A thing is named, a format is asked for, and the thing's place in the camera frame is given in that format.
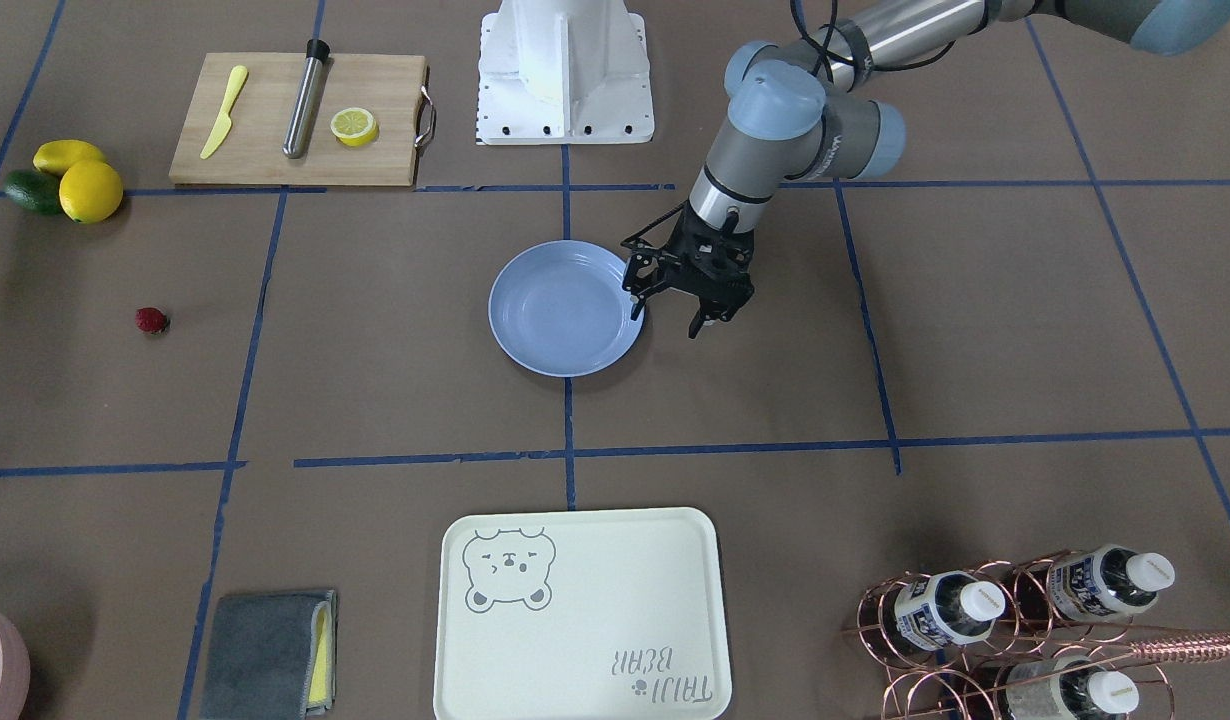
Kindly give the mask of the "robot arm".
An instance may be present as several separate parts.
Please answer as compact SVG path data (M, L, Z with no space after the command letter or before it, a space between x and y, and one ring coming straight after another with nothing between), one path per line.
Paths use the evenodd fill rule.
M729 322L755 288L749 265L763 210L781 183L875 178L907 149L907 123L886 102L859 97L879 74L934 63L954 41L1044 14L1156 55L1203 44L1230 20L1230 1L881 1L852 17L808 31L787 46L753 41L729 58L726 117L691 196L670 210L665 245L645 233L630 251L621 287L640 320L656 293L697 297L689 337Z

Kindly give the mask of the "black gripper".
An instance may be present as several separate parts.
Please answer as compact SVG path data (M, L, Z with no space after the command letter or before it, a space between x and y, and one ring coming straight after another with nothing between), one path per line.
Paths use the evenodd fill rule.
M669 241L662 247L647 242L645 234L679 215ZM638 322L649 297L664 290L681 290L697 297L699 306L688 327L696 340L702 329L729 319L755 293L748 266L755 251L755 233L739 233L740 213L726 210L723 224L715 229L696 210L681 202L669 213L621 241L630 250L621 287L629 292L630 320Z

